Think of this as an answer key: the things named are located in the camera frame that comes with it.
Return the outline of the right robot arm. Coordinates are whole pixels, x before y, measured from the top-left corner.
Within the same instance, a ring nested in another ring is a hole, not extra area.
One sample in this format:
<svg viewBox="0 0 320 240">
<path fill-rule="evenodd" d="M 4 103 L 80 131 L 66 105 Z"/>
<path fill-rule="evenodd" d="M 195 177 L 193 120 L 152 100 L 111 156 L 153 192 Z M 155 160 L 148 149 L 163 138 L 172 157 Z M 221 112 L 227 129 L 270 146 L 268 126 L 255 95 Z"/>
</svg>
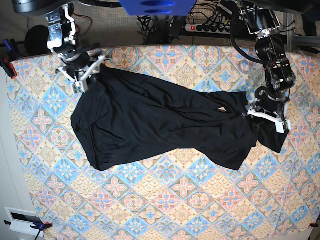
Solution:
<svg viewBox="0 0 320 240">
<path fill-rule="evenodd" d="M 47 48 L 63 62 L 57 71 L 71 82 L 75 94 L 87 92 L 100 73 L 100 65 L 108 58 L 98 43 L 81 46 L 72 1 L 13 0 L 12 4 L 17 14 L 45 16 L 48 22 Z"/>
</svg>

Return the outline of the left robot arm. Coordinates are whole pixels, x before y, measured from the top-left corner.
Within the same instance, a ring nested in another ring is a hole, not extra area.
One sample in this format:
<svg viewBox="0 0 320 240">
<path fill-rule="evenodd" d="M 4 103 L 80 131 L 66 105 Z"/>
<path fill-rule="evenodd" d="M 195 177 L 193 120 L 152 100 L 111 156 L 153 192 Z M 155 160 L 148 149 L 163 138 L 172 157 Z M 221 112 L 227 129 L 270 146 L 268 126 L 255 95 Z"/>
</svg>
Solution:
<svg viewBox="0 0 320 240">
<path fill-rule="evenodd" d="M 265 73 L 265 85 L 256 89 L 254 101 L 247 108 L 248 115 L 263 118 L 275 124 L 278 133 L 291 130 L 286 118 L 291 88 L 296 75 L 292 71 L 285 46 L 280 35 L 280 22 L 272 10 L 257 3 L 237 0 L 237 10 L 232 13 L 230 40 L 235 50 L 245 59 L 261 64 Z M 236 43 L 236 25 L 242 19 L 249 34 L 256 35 L 257 58 L 249 56 Z"/>
</svg>

